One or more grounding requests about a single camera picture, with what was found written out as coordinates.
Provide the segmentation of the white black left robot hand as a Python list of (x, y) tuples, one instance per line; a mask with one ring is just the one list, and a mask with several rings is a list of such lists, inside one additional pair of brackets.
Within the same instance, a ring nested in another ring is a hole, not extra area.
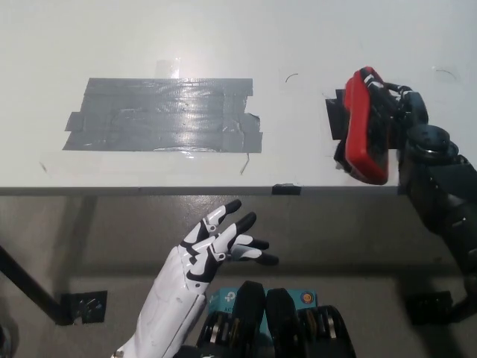
[(139, 312), (132, 336), (114, 357), (174, 357), (206, 306), (206, 291), (226, 261), (274, 266), (269, 244), (247, 234), (257, 215), (251, 211), (223, 231), (225, 218), (242, 202), (235, 199), (205, 215), (172, 247)]

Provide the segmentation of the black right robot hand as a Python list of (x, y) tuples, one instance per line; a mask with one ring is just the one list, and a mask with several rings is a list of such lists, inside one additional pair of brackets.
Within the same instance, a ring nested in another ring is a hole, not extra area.
[(370, 96), (371, 116), (384, 125), (389, 149), (402, 148), (408, 129), (429, 123), (423, 97), (408, 86), (383, 81), (374, 70), (362, 69), (360, 75)]

